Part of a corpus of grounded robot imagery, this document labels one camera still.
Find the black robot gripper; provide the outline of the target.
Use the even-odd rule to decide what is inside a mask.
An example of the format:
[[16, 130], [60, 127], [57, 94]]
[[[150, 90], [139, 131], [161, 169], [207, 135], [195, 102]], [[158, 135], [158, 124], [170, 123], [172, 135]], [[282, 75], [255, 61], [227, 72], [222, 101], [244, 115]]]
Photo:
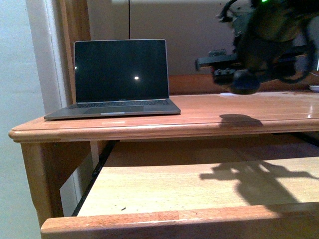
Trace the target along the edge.
[[[233, 81], [257, 83], [274, 79], [288, 84], [302, 81], [309, 75], [315, 60], [316, 47], [309, 36], [308, 24], [318, 16], [319, 2], [253, 0], [251, 4], [249, 19], [235, 44], [237, 55], [197, 58], [196, 70], [210, 68], [217, 85], [230, 85]], [[303, 74], [292, 80], [289, 76], [295, 74], [294, 63], [279, 60], [295, 50], [293, 41], [300, 34], [305, 39], [308, 64]]]

